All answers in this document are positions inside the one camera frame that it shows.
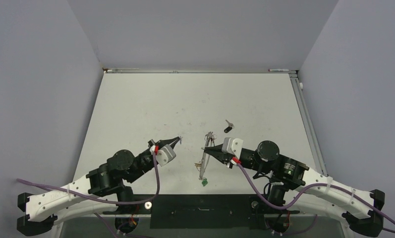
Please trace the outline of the metal key ring plate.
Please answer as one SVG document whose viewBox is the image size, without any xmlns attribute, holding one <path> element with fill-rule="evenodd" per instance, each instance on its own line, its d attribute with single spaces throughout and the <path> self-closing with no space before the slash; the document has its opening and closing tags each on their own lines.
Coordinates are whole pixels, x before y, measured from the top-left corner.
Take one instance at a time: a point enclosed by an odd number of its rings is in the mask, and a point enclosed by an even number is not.
<svg viewBox="0 0 395 238">
<path fill-rule="evenodd" d="M 214 133 L 212 131 L 209 131 L 205 135 L 205 146 L 203 147 L 203 150 L 207 147 L 213 147 L 215 145 L 215 139 L 216 139 L 216 136 L 214 135 Z M 208 165 L 209 160 L 210 160 L 210 155 L 203 152 L 201 160 L 198 163 L 195 163 L 195 167 L 196 167 L 197 171 L 199 172 L 198 178 L 200 181 L 207 181 L 207 179 L 204 177 L 204 174 L 205 174 L 206 167 Z"/>
</svg>

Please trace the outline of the black tagged key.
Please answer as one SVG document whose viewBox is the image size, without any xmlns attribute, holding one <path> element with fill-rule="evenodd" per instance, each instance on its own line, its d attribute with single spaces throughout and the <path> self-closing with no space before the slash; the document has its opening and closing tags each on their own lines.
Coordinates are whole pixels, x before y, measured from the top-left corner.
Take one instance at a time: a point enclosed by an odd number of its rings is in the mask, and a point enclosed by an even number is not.
<svg viewBox="0 0 395 238">
<path fill-rule="evenodd" d="M 227 123 L 227 127 L 224 129 L 224 133 L 229 133 L 232 129 L 234 129 L 234 124 L 228 120 L 225 120 Z"/>
</svg>

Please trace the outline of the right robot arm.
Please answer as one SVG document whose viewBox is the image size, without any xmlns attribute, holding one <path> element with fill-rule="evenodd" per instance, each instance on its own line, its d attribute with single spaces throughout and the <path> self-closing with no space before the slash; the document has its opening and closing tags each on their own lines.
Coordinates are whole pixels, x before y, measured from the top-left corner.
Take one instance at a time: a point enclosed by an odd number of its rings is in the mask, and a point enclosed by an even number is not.
<svg viewBox="0 0 395 238">
<path fill-rule="evenodd" d="M 268 196 L 257 190 L 248 174 L 245 177 L 259 197 L 258 203 L 266 204 L 274 213 L 285 210 L 327 216 L 348 225 L 355 233 L 373 238 L 384 229 L 381 211 L 385 203 L 384 192 L 344 185 L 280 154 L 278 145 L 272 141 L 262 141 L 255 150 L 249 150 L 243 147 L 243 140 L 227 137 L 223 144 L 203 150 L 230 169 L 238 166 L 241 171 L 255 171 L 254 179 L 270 174 Z"/>
</svg>

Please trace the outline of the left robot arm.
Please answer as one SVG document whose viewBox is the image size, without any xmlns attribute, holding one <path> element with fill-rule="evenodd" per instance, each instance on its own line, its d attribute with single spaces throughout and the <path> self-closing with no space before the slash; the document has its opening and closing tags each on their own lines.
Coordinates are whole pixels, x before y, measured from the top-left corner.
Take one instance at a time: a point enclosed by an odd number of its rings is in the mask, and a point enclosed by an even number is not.
<svg viewBox="0 0 395 238">
<path fill-rule="evenodd" d="M 44 189 L 45 192 L 18 195 L 17 206 L 24 215 L 17 219 L 16 229 L 31 237 L 44 234 L 53 226 L 79 216 L 99 212 L 127 214 L 141 206 L 150 209 L 149 204 L 161 189 L 158 166 L 162 167 L 176 157 L 174 148 L 181 141 L 180 136 L 157 142 L 150 140 L 148 148 L 137 156 L 121 149 L 98 168 L 61 187 L 17 179 L 19 183 Z M 151 170 L 156 174 L 155 195 L 136 200 L 133 189 L 125 183 L 134 183 Z"/>
</svg>

